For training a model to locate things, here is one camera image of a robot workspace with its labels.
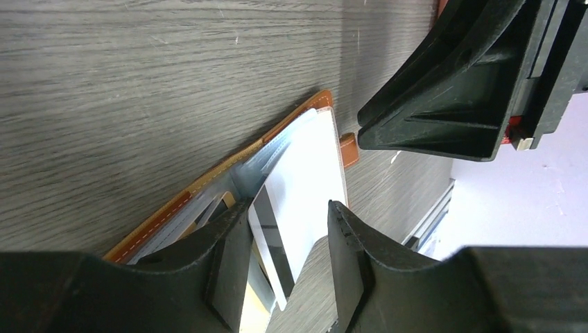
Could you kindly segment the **brown leather card holder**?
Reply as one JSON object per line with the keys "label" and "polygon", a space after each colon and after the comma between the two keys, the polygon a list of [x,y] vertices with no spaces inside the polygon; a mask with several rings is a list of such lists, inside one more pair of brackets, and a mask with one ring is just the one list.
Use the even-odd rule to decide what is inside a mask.
{"label": "brown leather card holder", "polygon": [[202,174],[130,234],[104,258],[118,264],[134,264],[203,226],[210,207],[230,206],[244,197],[253,180],[265,178],[291,143],[297,130],[315,117],[333,121],[334,99],[324,89],[297,106],[266,134]]}

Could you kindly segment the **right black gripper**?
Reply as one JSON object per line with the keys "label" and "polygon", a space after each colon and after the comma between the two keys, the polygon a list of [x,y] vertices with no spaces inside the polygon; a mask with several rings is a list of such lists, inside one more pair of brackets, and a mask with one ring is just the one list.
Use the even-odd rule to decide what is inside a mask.
{"label": "right black gripper", "polygon": [[[542,1],[527,49],[530,71],[508,112],[504,144],[536,149],[559,126],[571,97],[587,92],[587,2]],[[516,51],[490,49],[523,1],[448,1],[394,76],[358,111],[358,146],[475,162],[494,159],[505,127],[493,96]]]}

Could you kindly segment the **gold black-striped credit card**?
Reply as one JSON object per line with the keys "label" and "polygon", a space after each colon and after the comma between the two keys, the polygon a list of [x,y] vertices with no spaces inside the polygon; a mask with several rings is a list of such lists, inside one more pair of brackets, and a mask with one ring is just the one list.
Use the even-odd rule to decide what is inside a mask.
{"label": "gold black-striped credit card", "polygon": [[228,210],[235,204],[235,199],[230,191],[219,195],[217,198],[207,206],[203,213],[201,213],[193,223],[191,223],[186,230],[178,237],[178,240],[187,237],[192,232],[213,221],[220,216],[224,211]]}

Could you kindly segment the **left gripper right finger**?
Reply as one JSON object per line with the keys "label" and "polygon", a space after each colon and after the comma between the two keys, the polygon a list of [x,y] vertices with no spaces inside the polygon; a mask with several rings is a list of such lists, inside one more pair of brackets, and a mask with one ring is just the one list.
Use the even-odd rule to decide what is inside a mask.
{"label": "left gripper right finger", "polygon": [[587,249],[466,247],[437,261],[329,202],[341,332],[586,332]]}

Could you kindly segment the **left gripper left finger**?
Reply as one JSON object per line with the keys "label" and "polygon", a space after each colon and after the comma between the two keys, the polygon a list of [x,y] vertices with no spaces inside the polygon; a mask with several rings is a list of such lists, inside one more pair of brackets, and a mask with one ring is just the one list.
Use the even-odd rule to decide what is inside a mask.
{"label": "left gripper left finger", "polygon": [[245,199],[136,264],[1,254],[2,332],[238,332],[252,233]]}

